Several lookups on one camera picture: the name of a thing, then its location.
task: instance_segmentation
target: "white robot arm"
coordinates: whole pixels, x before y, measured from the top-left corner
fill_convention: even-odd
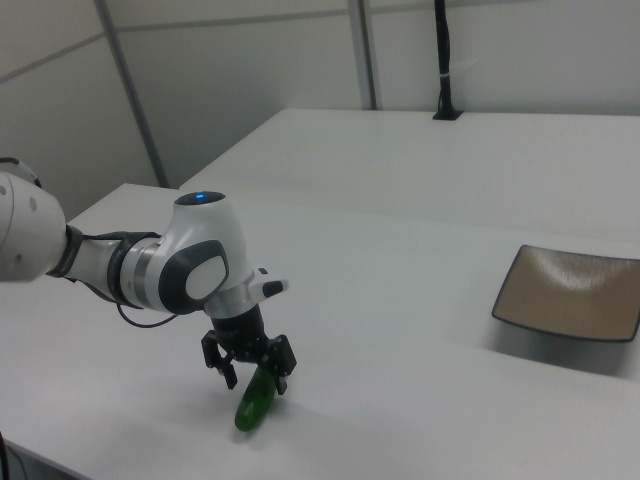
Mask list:
[[[296,360],[286,336],[265,335],[258,304],[288,282],[263,268],[254,271],[240,223],[221,193],[180,197],[163,235],[88,236],[66,224],[52,195],[0,173],[0,281],[44,274],[80,281],[119,306],[175,315],[204,310],[214,327],[202,339],[205,362],[229,388],[237,383],[236,360],[270,372],[279,394],[286,389]]]

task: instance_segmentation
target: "brown ceramic plate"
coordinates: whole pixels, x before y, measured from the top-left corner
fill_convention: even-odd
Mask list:
[[[640,322],[640,260],[523,245],[492,315],[539,332],[629,342]]]

